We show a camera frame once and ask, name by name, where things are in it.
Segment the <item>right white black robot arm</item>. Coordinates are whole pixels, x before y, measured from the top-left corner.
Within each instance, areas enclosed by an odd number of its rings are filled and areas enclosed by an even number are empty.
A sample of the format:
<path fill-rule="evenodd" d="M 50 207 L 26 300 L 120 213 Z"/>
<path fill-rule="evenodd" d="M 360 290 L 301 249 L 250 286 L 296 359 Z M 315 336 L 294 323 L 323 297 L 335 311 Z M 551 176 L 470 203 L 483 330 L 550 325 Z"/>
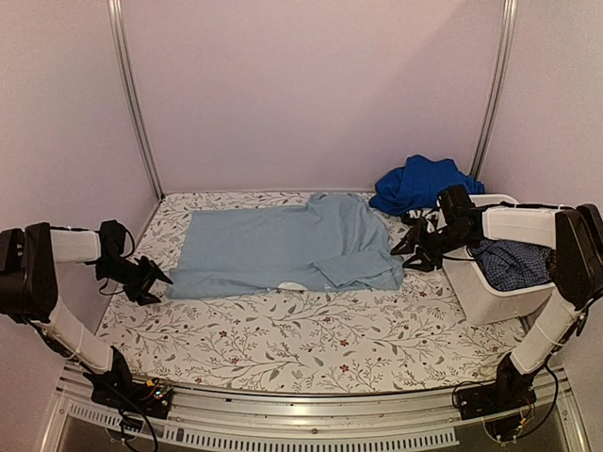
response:
<path fill-rule="evenodd" d="M 466 319 L 506 321 L 540 309 L 523 340 L 500 361 L 487 402 L 508 410 L 602 293 L 602 223 L 592 204 L 525 204 L 505 195 L 442 190 L 434 230 L 415 219 L 391 250 L 404 267 L 443 269 Z"/>

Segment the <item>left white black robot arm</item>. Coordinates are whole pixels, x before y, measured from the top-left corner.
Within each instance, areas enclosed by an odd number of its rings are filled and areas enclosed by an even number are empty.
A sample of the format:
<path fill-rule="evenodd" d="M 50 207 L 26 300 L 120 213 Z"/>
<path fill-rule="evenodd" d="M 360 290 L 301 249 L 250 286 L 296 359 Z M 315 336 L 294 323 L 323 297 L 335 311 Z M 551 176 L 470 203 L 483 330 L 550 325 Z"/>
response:
<path fill-rule="evenodd" d="M 1 233 L 1 313 L 34 328 L 51 347 L 78 360 L 92 374 L 109 375 L 103 391 L 121 409 L 138 403 L 139 387 L 124 375 L 128 367 L 122 355 L 66 306 L 59 294 L 56 265 L 93 266 L 97 281 L 119 284 L 136 304 L 158 303 L 152 287 L 172 280 L 148 257 L 129 258 L 125 244 L 131 237 L 116 220 L 102 222 L 96 231 L 41 222 Z"/>

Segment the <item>light blue shirt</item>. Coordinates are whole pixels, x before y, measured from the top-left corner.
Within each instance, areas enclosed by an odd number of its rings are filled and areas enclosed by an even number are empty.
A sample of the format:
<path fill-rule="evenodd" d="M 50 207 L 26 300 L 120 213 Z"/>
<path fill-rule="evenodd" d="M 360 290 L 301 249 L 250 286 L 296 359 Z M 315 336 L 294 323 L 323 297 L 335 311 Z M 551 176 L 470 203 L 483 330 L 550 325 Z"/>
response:
<path fill-rule="evenodd" d="M 194 213 L 168 295 L 397 290 L 403 277 L 384 222 L 363 198 L 317 193 L 300 205 Z"/>

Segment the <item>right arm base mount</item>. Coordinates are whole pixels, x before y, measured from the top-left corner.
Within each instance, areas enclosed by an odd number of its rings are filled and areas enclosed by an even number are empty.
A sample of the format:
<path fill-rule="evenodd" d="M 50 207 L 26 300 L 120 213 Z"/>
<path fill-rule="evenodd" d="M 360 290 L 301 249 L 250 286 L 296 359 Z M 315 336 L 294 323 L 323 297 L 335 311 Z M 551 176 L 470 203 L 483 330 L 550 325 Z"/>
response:
<path fill-rule="evenodd" d="M 536 401 L 533 390 L 536 375 L 536 372 L 521 374 L 505 357 L 497 366 L 493 382 L 455 388 L 451 401 L 463 420 L 528 407 Z"/>

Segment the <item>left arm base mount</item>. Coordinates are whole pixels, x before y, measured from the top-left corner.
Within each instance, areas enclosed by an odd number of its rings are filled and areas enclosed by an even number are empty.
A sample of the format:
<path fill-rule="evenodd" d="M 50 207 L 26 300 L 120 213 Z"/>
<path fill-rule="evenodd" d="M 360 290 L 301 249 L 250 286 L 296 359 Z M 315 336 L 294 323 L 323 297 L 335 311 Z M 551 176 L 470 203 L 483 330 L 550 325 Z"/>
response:
<path fill-rule="evenodd" d="M 173 398 L 172 386 L 158 378 L 134 381 L 126 359 L 119 350 L 111 349 L 112 361 L 108 371 L 84 374 L 93 385 L 91 400 L 110 408 L 166 420 Z"/>

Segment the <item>blue pleated skirt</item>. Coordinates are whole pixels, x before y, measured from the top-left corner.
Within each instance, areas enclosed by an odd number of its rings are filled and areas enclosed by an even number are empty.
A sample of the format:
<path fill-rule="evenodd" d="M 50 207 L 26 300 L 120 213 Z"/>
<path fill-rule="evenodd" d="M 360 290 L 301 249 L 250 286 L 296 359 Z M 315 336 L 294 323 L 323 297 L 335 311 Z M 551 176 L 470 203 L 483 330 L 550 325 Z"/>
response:
<path fill-rule="evenodd" d="M 451 186 L 464 186 L 469 195 L 486 193 L 485 185 L 459 171 L 450 158 L 432 161 L 422 155 L 406 159 L 405 165 L 388 171 L 375 183 L 368 204 L 390 216 L 435 208 L 438 194 Z"/>

